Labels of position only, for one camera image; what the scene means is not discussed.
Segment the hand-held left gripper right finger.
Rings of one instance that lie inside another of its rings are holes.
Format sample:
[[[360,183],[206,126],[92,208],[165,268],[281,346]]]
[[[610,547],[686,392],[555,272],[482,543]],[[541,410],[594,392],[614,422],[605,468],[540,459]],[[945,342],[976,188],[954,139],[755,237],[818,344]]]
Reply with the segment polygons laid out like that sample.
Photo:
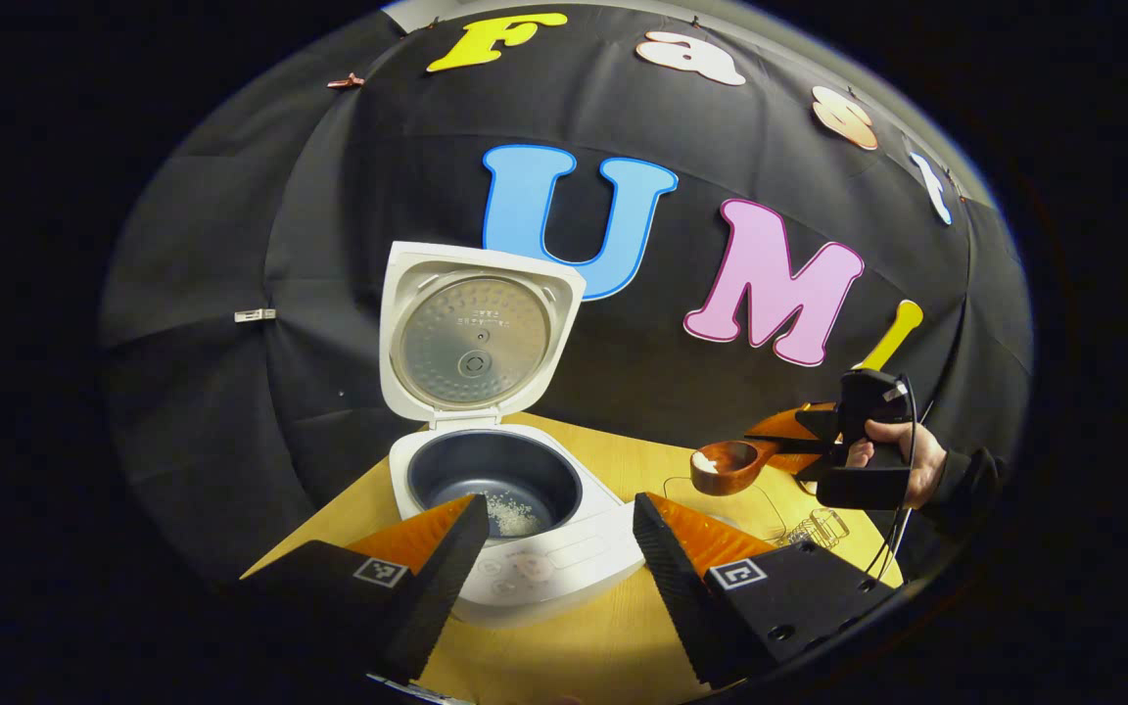
[[[633,536],[686,659],[715,690],[831,645],[895,589],[811,539],[778,547],[656,493]]]

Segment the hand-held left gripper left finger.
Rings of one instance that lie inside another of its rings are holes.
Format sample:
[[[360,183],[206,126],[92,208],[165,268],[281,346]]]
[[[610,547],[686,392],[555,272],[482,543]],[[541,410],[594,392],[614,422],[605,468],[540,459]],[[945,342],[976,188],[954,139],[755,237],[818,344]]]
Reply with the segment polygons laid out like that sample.
[[[411,682],[488,536],[487,497],[462,495],[346,545],[305,541],[243,579],[241,605],[321,664]]]

